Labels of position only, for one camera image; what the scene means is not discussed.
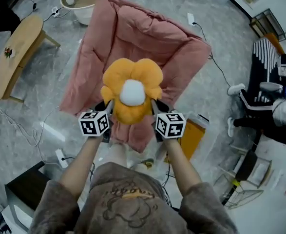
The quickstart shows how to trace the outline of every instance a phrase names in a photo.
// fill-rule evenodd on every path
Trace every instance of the pink padded chair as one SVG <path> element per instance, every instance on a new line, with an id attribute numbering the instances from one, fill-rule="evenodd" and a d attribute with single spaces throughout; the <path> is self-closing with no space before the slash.
<path id="1" fill-rule="evenodd" d="M 210 46 L 165 16 L 124 0 L 97 0 L 60 105 L 75 116 L 102 100 L 102 76 L 119 58 L 149 58 L 162 69 L 163 100 L 174 105 L 206 63 Z M 152 116 L 135 125 L 114 121 L 112 138 L 144 151 L 153 137 Z"/>

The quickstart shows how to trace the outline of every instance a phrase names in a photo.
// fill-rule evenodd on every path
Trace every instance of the marble floor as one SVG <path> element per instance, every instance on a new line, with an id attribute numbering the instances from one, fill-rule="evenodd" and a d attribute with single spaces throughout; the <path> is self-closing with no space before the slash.
<path id="1" fill-rule="evenodd" d="M 60 7 L 59 0 L 33 1 L 38 8 L 34 13 L 40 14 L 44 19 L 49 17 L 52 7 Z M 248 25 L 248 18 L 232 3 L 218 4 L 210 0 L 130 1 L 158 11 L 185 27 L 190 27 L 187 23 L 187 12 L 193 13 L 195 21 L 202 26 L 212 47 L 213 56 L 223 69 L 228 82 L 248 85 L 252 43 L 257 37 Z M 20 18 L 24 18 L 31 12 L 32 2 L 20 0 L 13 9 Z M 66 10 L 62 9 L 60 13 L 63 15 Z M 70 12 L 62 18 L 52 17 L 44 23 L 43 29 L 57 40 L 61 47 L 57 49 L 45 41 L 28 62 L 13 90 L 14 96 L 25 100 L 23 104 L 9 100 L 0 101 L 0 109 L 24 127 L 22 135 L 17 130 L 18 126 L 11 125 L 0 112 L 0 207 L 7 204 L 4 184 L 41 160 L 37 147 L 33 146 L 35 142 L 32 137 L 38 140 L 42 130 L 39 123 L 44 121 L 51 111 L 53 112 L 47 118 L 46 124 L 59 131 L 65 141 L 43 132 L 39 148 L 45 161 L 56 162 L 55 150 L 58 148 L 62 148 L 68 156 L 75 156 L 84 143 L 85 139 L 80 134 L 76 118 L 59 112 L 56 108 L 73 67 L 80 40 L 86 31 L 86 26 L 75 20 L 74 14 Z M 190 29 L 202 36 L 198 26 L 191 26 Z M 0 32 L 0 53 L 9 36 L 9 32 Z M 239 102 L 227 96 L 227 88 L 222 73 L 214 62 L 209 60 L 175 105 L 176 109 L 183 113 L 192 111 L 205 116 L 217 130 L 216 142 L 198 169 L 202 179 L 212 184 L 220 175 L 217 165 L 220 162 L 229 162 L 232 157 L 229 144 L 233 139 L 227 137 L 227 118 L 230 115 L 239 117 L 243 114 Z M 249 148 L 252 146 L 252 134 L 253 131 L 240 129 L 234 141 L 237 145 Z M 152 145 L 150 144 L 149 150 L 145 152 L 146 156 L 155 148 Z M 96 165 L 99 157 L 106 151 L 107 145 L 102 144 L 96 157 Z M 57 166 L 51 167 L 52 170 L 58 169 Z M 167 167 L 162 166 L 160 171 L 163 175 L 159 179 L 164 179 L 166 170 Z M 169 182 L 167 189 L 174 205 L 178 206 L 180 196 L 174 192 L 177 190 L 174 182 Z"/>

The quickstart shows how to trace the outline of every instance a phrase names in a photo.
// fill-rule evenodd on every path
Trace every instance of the person sitting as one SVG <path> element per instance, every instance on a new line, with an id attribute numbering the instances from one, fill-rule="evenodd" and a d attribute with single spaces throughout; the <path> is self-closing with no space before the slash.
<path id="1" fill-rule="evenodd" d="M 102 136 L 88 138 L 60 180 L 47 183 L 28 233 L 238 233 L 212 186 L 201 181 L 176 139 L 165 139 L 164 146 L 183 196 L 179 212 L 166 204 L 165 184 L 147 174 L 147 165 L 127 167 L 120 144 L 112 145 L 95 170 L 80 212 L 77 200 L 101 141 Z"/>
<path id="2" fill-rule="evenodd" d="M 281 86 L 277 91 L 267 91 L 267 94 L 272 100 L 267 97 L 259 98 L 255 106 L 247 103 L 244 84 L 234 85 L 228 89 L 228 95 L 239 95 L 253 116 L 240 119 L 229 117 L 227 120 L 229 137 L 233 137 L 236 127 L 250 127 L 262 130 L 265 136 L 286 144 L 286 87 Z"/>

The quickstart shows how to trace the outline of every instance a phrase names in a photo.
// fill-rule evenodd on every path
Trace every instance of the wooden table leg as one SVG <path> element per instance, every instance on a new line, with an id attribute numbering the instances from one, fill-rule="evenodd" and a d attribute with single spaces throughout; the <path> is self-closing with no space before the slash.
<path id="1" fill-rule="evenodd" d="M 19 102 L 19 103 L 24 103 L 23 99 L 18 99 L 18 98 L 15 98 L 13 96 L 10 96 L 9 99 L 14 100 L 14 101 Z"/>
<path id="2" fill-rule="evenodd" d="M 57 41 L 55 41 L 53 38 L 51 38 L 48 34 L 46 34 L 45 32 L 44 32 L 44 34 L 45 34 L 45 38 L 47 38 L 50 42 L 52 42 L 53 44 L 55 44 L 57 47 L 60 47 L 60 44 L 57 42 Z"/>
<path id="3" fill-rule="evenodd" d="M 4 92 L 4 95 L 3 95 L 2 99 L 12 99 L 14 101 L 23 103 L 23 100 L 17 99 L 15 97 L 11 96 L 12 90 L 13 90 L 13 88 L 15 86 L 15 83 L 18 80 L 22 70 L 23 70 L 22 67 L 19 67 L 19 66 L 17 67 L 17 69 L 15 70 L 14 74 L 12 75 L 12 77 L 10 79 L 10 82 L 7 85 L 7 88 L 6 88 L 5 92 Z"/>

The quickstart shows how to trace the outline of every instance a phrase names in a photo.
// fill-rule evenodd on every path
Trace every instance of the orange flower plush toy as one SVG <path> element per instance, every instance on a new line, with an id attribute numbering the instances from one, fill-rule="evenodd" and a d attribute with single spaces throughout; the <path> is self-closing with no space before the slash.
<path id="1" fill-rule="evenodd" d="M 150 59 L 138 62 L 121 58 L 105 71 L 100 93 L 105 104 L 114 99 L 114 115 L 124 124 L 140 122 L 152 114 L 151 99 L 160 99 L 163 74 Z"/>

